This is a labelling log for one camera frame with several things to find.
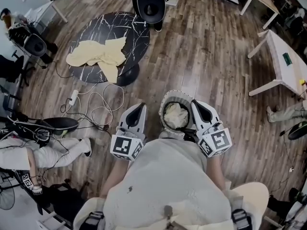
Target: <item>black marble tabletop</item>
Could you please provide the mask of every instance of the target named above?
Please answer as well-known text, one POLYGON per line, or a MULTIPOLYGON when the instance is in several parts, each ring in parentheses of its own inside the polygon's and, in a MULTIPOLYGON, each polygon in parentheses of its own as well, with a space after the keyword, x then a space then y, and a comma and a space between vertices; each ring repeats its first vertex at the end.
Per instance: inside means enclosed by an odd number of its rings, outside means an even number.
MULTIPOLYGON (((118 76, 133 68, 144 56, 150 41, 149 25, 140 16, 129 12, 103 14, 91 20, 71 42, 69 53, 81 41, 93 40, 105 44, 108 39, 126 37, 122 49, 126 60, 118 66, 118 76)), ((106 77, 98 64, 81 67, 70 67, 72 74, 84 82, 105 82, 106 77)))

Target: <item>green object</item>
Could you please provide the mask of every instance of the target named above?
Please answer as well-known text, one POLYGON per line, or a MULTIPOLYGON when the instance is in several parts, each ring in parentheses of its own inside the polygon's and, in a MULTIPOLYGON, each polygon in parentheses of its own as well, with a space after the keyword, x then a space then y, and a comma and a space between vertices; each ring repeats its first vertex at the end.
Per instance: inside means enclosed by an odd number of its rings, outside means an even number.
POLYGON ((289 66, 289 65, 292 64, 292 61, 291 61, 290 56, 289 56, 288 53, 284 53, 284 54, 283 54, 283 58, 284 58, 284 60, 285 60, 285 62, 286 62, 286 64, 287 64, 287 66, 289 66))

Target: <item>white table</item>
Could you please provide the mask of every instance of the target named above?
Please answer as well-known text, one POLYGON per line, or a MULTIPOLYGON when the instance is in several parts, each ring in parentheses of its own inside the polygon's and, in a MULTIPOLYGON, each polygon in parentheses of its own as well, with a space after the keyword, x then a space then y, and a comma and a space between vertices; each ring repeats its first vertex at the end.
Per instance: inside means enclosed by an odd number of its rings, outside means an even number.
POLYGON ((58 7, 54 4, 53 1, 50 1, 35 10, 29 10, 24 16, 31 21, 38 22, 43 18, 43 16, 50 7, 55 10, 55 12, 62 18, 65 23, 68 22, 66 17, 62 14, 62 12, 58 9, 58 7))
POLYGON ((249 92, 249 96, 259 94, 270 88, 273 88, 279 84, 284 85, 292 92, 300 95, 302 98, 307 99, 306 86, 302 86, 299 81, 307 81, 307 66, 304 61, 297 55, 297 53, 282 40, 273 31, 267 30, 259 33, 259 37, 263 37, 263 40, 248 54, 248 58, 252 58, 260 49, 260 47, 267 42, 269 45, 270 53, 272 55, 274 71, 276 79, 273 81, 249 92), (288 53, 292 64, 287 66, 283 57, 284 53, 288 53))
MULTIPOLYGON (((248 8, 249 4, 251 3, 252 0, 248 0, 246 4, 244 5, 240 15, 243 15, 245 10, 248 8)), ((263 3, 265 6, 267 6, 269 9, 273 10, 274 14, 272 17, 264 24, 262 27, 263 30, 268 27, 268 25, 275 19, 275 17, 279 14, 278 9, 274 5, 272 0, 258 0, 259 2, 263 3)))

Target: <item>wooden floor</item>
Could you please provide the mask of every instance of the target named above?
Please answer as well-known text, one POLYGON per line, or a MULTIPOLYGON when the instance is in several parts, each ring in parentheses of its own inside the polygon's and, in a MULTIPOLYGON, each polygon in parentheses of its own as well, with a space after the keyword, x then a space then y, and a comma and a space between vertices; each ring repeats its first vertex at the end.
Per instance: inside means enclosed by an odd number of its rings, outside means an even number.
MULTIPOLYGON (((85 24, 103 13, 133 11, 131 0, 60 0, 57 4, 69 22, 64 24, 55 17, 48 27, 48 38, 59 46, 55 60, 63 76, 70 75, 65 62, 68 45, 85 24)), ((162 129, 158 110, 163 95, 172 89, 182 90, 215 107, 230 129, 233 146, 223 155, 222 168, 232 186, 258 181, 274 191, 277 198, 287 199, 291 187, 302 185, 301 154, 306 137, 291 142, 285 137, 284 145, 279 133, 300 120, 275 124, 267 121, 267 105, 278 104, 285 108, 296 102, 285 87, 248 96, 249 91, 275 76, 267 46, 252 59, 247 58, 248 52, 260 42, 257 33, 263 31, 265 22, 260 21, 253 6, 243 16, 239 15, 241 9, 241 5, 223 0, 179 0, 176 7, 168 6, 162 31, 157 33, 151 29, 150 46, 140 62, 140 75, 124 88, 124 105, 114 112, 109 131, 115 132, 121 113, 129 106, 146 102, 146 135, 149 140, 157 138, 162 129)), ((92 86, 74 77, 60 78, 54 64, 47 69, 38 68, 30 79, 30 86, 24 88, 21 110, 34 118, 61 116, 60 106, 74 89, 86 92, 92 86)), ((101 93, 105 86, 105 83, 98 84, 94 90, 101 93)), ((123 98, 120 90, 113 86, 106 90, 106 96, 113 108, 118 107, 123 98)), ((88 95, 80 97, 85 112, 88 95)), ((89 110, 101 105, 100 98, 95 96, 89 110)), ((70 111, 78 112, 79 108, 76 104, 70 111)), ((110 115, 99 109, 95 118, 104 123, 110 115)), ((83 121, 81 127, 86 126, 88 123, 83 121)), ((82 155, 68 167, 49 170, 47 184, 70 178, 72 185, 79 189, 88 181, 87 196, 98 196, 112 167, 113 157, 108 151, 110 137, 94 128, 80 129, 71 136, 95 138, 92 157, 82 155)))

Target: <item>electrical outlet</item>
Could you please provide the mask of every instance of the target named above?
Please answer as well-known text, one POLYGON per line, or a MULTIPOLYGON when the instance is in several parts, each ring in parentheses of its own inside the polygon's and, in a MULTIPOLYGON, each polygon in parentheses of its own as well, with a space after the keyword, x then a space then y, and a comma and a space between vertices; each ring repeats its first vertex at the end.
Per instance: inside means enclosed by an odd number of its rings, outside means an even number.
POLYGON ((77 97, 78 97, 78 94, 79 94, 79 91, 77 91, 77 90, 74 90, 72 92, 71 100, 69 101, 69 105, 71 105, 71 106, 75 105, 77 97))

